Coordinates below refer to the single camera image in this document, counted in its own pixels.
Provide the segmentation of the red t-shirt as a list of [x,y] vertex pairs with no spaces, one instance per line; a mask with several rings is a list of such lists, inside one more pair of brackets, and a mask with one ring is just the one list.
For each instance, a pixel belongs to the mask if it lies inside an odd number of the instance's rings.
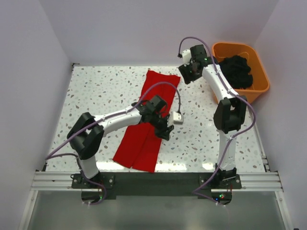
[[[176,88],[180,83],[177,75],[163,75],[152,70],[147,71],[146,80],[143,84],[141,97],[154,84],[169,82]],[[155,95],[160,96],[167,102],[168,108],[163,117],[170,111],[176,90],[168,85],[155,86],[147,93],[144,100],[150,100]],[[157,163],[162,139],[156,137],[154,127],[148,123],[127,127],[124,137],[113,157],[113,161],[126,167],[136,170],[153,173]]]

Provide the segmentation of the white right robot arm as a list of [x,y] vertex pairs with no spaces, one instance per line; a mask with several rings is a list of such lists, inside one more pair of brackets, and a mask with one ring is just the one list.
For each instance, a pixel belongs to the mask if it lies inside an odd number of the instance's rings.
[[183,60],[179,71],[186,84],[205,78],[218,101],[213,122],[219,132],[219,156],[215,171],[200,187],[213,185],[225,188],[236,177],[236,135],[245,121],[245,97],[231,87],[222,73],[217,59],[208,55],[203,45],[179,51]]

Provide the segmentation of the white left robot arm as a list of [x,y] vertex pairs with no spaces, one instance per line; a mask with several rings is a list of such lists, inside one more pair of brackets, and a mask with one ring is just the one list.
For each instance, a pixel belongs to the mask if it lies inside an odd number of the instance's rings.
[[118,129],[148,123],[154,128],[154,135],[169,140],[177,119],[182,116],[171,112],[165,117],[161,110],[167,105],[160,96],[150,100],[133,103],[123,110],[109,113],[95,120],[89,112],[83,113],[67,135],[67,140],[77,152],[78,163],[83,172],[82,182],[89,188],[102,182],[100,171],[96,165],[95,154],[98,152],[102,138]]

